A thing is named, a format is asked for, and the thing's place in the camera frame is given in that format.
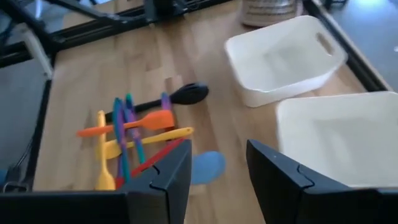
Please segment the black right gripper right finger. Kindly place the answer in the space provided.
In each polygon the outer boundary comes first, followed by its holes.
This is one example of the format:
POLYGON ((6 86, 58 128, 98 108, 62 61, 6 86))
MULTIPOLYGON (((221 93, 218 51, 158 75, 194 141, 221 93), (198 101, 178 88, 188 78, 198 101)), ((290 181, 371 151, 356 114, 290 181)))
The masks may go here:
POLYGON ((356 190, 250 139, 249 176, 266 224, 377 224, 375 190, 356 190))

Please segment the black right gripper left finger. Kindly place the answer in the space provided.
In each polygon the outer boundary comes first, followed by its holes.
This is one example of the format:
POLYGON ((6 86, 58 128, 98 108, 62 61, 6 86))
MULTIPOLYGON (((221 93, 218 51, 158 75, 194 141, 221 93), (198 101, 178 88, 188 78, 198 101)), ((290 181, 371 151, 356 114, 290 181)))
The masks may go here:
POLYGON ((192 142, 184 139, 163 159, 121 187, 119 224, 184 224, 192 175, 192 142))

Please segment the red silicone spatula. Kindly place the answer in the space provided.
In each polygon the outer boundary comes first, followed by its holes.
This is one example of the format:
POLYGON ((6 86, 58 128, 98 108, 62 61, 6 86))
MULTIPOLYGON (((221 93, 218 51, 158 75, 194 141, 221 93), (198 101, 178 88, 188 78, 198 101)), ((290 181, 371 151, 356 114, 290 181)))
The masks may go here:
POLYGON ((132 179, 116 180, 118 192, 181 192, 189 189, 192 166, 192 142, 177 139, 166 145, 148 161, 131 171, 132 179))

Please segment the slim yellow silicone spatula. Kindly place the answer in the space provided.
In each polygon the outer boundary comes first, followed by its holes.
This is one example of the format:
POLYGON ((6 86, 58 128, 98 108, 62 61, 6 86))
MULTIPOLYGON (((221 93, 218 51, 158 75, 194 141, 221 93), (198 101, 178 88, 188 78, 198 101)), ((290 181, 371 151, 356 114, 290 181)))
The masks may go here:
MULTIPOLYGON (((171 139, 182 138, 185 136, 189 136, 194 132, 194 128, 186 127, 186 128, 179 128, 174 129, 172 131, 167 131, 165 133, 161 133, 155 136, 147 137, 142 139, 143 144, 150 144, 160 141, 166 141, 171 139)), ((105 144, 105 158, 106 159, 113 159, 118 157, 121 154, 121 150, 118 146, 117 140, 106 141, 105 144)))

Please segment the iridescent table knife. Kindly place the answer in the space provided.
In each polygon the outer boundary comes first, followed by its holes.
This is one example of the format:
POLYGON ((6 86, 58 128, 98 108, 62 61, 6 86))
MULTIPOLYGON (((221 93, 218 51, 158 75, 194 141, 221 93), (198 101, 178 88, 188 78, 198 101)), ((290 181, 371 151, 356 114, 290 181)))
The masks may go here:
POLYGON ((172 102, 169 95, 166 92, 161 94, 161 107, 163 110, 172 110, 172 102))
MULTIPOLYGON (((133 122, 136 120, 134 102, 132 99, 132 95, 130 93, 127 93, 126 97, 125 97, 124 119, 126 120, 127 123, 130 123, 130 122, 133 122)), ((145 157, 145 153, 144 153, 144 147, 142 145, 139 128, 128 129, 127 133, 131 137, 132 141, 134 142, 134 147, 137 150, 139 163, 140 164, 145 163, 146 157, 145 157)))
POLYGON ((127 156, 126 138, 124 131, 124 110, 123 102, 120 98, 115 98, 113 103, 113 126, 116 140, 121 149, 121 163, 124 182, 128 183, 131 178, 129 175, 129 161, 127 156))

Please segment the wide yellow silicone spatula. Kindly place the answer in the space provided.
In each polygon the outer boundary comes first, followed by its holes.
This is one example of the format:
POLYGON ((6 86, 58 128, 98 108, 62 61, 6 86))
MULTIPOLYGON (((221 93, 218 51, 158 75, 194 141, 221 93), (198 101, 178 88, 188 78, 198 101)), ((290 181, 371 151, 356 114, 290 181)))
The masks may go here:
POLYGON ((106 159, 106 135, 105 133, 98 136, 98 158, 100 161, 100 172, 98 176, 98 181, 96 183, 96 190, 115 190, 116 184, 114 177, 108 170, 107 159, 106 159))

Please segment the orange silicone spatula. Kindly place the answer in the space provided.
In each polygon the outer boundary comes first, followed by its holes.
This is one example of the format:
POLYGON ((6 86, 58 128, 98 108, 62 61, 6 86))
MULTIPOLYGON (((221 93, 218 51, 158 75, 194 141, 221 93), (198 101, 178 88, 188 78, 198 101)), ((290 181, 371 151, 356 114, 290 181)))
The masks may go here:
POLYGON ((141 126, 150 130, 157 130, 174 126, 174 117, 172 112, 169 110, 158 110, 147 114, 139 121, 134 121, 130 123, 117 123, 115 121, 113 125, 92 127, 79 130, 76 132, 76 135, 79 137, 90 137, 108 133, 113 131, 114 126, 116 126, 117 124, 118 128, 121 129, 136 128, 141 126))

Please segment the black slotted spoon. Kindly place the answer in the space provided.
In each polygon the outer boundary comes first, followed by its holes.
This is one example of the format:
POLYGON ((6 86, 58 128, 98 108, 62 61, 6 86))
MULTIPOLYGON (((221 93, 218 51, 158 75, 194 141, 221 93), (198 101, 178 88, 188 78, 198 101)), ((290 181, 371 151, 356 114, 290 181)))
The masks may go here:
MULTIPOLYGON (((209 88, 204 83, 189 83, 169 95, 170 104, 192 105, 204 100, 209 94, 209 88)), ((136 106, 136 112, 140 113, 161 106, 162 100, 154 100, 136 106)))

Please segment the blue silicone spoon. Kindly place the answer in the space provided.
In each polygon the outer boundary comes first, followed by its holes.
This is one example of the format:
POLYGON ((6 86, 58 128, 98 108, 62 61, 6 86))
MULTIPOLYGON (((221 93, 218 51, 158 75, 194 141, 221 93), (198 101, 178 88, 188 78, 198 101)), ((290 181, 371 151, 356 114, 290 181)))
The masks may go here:
POLYGON ((210 184, 219 178, 226 168, 226 159, 218 151, 208 151, 192 157, 191 184, 210 184))

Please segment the white plastic bin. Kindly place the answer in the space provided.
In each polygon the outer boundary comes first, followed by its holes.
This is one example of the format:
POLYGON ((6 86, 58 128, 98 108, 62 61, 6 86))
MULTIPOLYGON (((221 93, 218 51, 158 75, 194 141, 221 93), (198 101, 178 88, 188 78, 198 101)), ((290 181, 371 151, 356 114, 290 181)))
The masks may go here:
POLYGON ((277 107, 279 151, 350 187, 398 188, 398 93, 291 98, 277 107))
POLYGON ((313 16, 236 35, 224 49, 242 101, 251 108, 316 90, 347 61, 342 46, 313 16))

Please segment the black aluminium table frame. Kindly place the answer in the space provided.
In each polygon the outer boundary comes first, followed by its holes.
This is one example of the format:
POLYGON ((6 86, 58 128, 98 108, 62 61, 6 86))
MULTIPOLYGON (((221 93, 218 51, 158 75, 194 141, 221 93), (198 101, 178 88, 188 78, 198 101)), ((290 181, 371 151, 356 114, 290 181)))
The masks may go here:
MULTIPOLYGON (((234 0, 186 0, 187 11, 196 13, 206 8, 217 10, 221 5, 227 5, 234 0)), ((347 65, 367 91, 390 91, 392 88, 383 79, 382 75, 367 61, 360 50, 351 43, 350 38, 330 14, 329 9, 333 4, 345 4, 347 0, 301 0, 304 9, 321 21, 337 42, 348 53, 347 65)), ((144 14, 145 0, 139 0, 136 7, 130 7, 117 12, 119 17, 130 17, 132 20, 126 25, 108 24, 104 21, 93 20, 80 23, 53 33, 46 34, 41 30, 39 23, 34 23, 34 29, 39 30, 39 39, 45 43, 45 53, 50 57, 51 65, 60 63, 62 52, 73 49, 101 39, 118 37, 132 30, 149 26, 144 14)), ((55 81, 46 80, 42 93, 40 108, 37 115, 35 131, 32 136, 31 156, 27 165, 26 179, 33 187, 39 187, 48 175, 40 170, 40 157, 42 156, 43 134, 49 124, 49 100, 55 89, 55 81)))

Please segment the silver bracket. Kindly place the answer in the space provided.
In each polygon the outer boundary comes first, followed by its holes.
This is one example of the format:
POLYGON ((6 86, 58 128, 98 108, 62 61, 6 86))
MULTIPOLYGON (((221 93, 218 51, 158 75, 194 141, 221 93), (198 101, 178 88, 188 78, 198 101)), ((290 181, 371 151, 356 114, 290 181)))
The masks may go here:
POLYGON ((40 40, 26 24, 19 25, 19 30, 22 33, 22 38, 29 53, 40 63, 46 79, 51 80, 53 78, 53 66, 50 64, 49 57, 45 53, 40 40))

